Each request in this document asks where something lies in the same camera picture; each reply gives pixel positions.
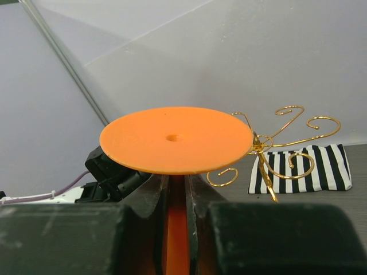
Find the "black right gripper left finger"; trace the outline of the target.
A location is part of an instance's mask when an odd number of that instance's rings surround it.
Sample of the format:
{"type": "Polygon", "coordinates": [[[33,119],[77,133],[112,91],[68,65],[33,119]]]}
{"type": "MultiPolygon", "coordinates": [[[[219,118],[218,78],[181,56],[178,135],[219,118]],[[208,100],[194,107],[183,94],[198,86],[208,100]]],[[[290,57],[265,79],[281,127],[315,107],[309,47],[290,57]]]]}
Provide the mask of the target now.
{"type": "Polygon", "coordinates": [[[168,177],[118,203],[1,207],[2,274],[162,274],[168,177]]]}

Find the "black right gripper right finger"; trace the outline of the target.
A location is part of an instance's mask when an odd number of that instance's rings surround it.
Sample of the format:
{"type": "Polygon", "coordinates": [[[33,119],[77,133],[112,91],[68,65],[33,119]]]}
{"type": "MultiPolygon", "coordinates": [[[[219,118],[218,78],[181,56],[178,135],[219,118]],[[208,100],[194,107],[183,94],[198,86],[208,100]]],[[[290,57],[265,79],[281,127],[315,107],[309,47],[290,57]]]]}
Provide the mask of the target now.
{"type": "Polygon", "coordinates": [[[185,177],[190,274],[361,274],[362,243],[338,207],[230,202],[185,177]]]}

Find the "orange plastic wine glass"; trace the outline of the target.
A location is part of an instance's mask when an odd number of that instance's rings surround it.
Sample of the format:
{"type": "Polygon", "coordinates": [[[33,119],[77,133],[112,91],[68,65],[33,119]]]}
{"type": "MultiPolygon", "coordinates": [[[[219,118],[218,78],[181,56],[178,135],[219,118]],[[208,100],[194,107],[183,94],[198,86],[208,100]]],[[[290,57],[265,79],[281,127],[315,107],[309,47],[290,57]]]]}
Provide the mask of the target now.
{"type": "Polygon", "coordinates": [[[186,175],[219,170],[252,145],[249,126],[233,115],[199,107],[163,107],[125,115],[100,135],[103,152],[138,171],[167,175],[162,270],[189,274],[186,175]]]}

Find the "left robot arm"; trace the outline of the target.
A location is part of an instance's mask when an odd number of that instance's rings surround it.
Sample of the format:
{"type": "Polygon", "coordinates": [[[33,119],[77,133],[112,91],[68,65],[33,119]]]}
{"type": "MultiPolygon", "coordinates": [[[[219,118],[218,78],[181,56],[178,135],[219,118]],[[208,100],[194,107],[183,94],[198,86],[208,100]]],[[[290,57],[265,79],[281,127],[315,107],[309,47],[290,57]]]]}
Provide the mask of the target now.
{"type": "Polygon", "coordinates": [[[150,173],[127,168],[110,159],[97,147],[85,161],[86,172],[58,191],[12,198],[1,191],[1,206],[20,203],[120,202],[140,187],[150,173]]]}

